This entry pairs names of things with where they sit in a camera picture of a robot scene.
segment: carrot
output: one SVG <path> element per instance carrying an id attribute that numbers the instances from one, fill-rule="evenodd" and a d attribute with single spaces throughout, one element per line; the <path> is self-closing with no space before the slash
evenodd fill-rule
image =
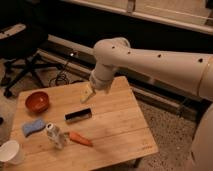
<path id="1" fill-rule="evenodd" d="M 82 137 L 82 136 L 81 136 L 80 134 L 78 134 L 77 132 L 71 131 L 71 132 L 69 133 L 69 139 L 70 139 L 71 141 L 74 141 L 74 142 L 77 142 L 77 143 L 80 143 L 80 144 L 83 144 L 83 145 L 86 145 L 86 146 L 90 146 L 90 147 L 93 146 L 93 144 L 92 144 L 92 142 L 91 142 L 90 140 L 88 140 L 88 139 Z"/>

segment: sponge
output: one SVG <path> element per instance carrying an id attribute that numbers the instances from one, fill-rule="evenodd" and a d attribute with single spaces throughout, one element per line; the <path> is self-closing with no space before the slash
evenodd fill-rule
<path id="1" fill-rule="evenodd" d="M 39 118 L 33 122 L 27 122 L 22 126 L 22 131 L 25 137 L 28 137 L 32 133 L 41 131 L 45 128 L 46 124 L 43 119 Z"/>

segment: office chair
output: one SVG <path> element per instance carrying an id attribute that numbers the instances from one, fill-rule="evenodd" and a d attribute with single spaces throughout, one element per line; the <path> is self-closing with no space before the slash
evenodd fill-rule
<path id="1" fill-rule="evenodd" d="M 25 21 L 26 13 L 22 12 L 21 0 L 3 0 L 0 2 L 0 58 L 4 63 L 5 75 L 1 80 L 1 86 L 6 86 L 5 97 L 12 96 L 10 89 L 26 74 L 36 79 L 40 87 L 44 87 L 35 70 L 46 67 L 57 67 L 58 63 L 48 63 L 37 54 L 37 48 L 47 40 L 48 34 L 38 25 L 29 20 Z M 20 73 L 11 80 L 8 75 L 12 69 L 21 69 Z"/>

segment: cup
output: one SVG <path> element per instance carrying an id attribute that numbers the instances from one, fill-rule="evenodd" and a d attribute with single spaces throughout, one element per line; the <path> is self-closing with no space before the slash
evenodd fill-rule
<path id="1" fill-rule="evenodd" d="M 9 140 L 0 147 L 0 161 L 15 165 L 24 161 L 24 152 L 17 141 Z"/>

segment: speckled floor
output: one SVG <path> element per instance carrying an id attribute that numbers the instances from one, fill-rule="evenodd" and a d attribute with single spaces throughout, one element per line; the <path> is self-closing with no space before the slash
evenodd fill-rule
<path id="1" fill-rule="evenodd" d="M 47 84 L 56 75 L 55 70 L 41 71 L 42 80 Z M 2 60 L 0 61 L 0 79 L 3 75 Z M 0 116 L 5 123 L 0 126 L 0 143 L 4 142 L 9 135 L 13 114 L 16 108 L 17 96 L 20 91 L 36 89 L 30 77 L 22 79 L 13 89 L 15 95 L 12 99 L 3 96 L 3 88 L 0 87 Z M 133 168 L 132 163 L 126 163 L 99 169 L 99 171 L 180 171 L 183 170 L 192 136 L 195 131 L 195 123 L 179 118 L 177 115 L 162 109 L 150 106 L 143 101 L 138 101 L 141 110 L 150 126 L 153 136 L 158 144 L 159 153 L 144 157 L 138 168 Z"/>

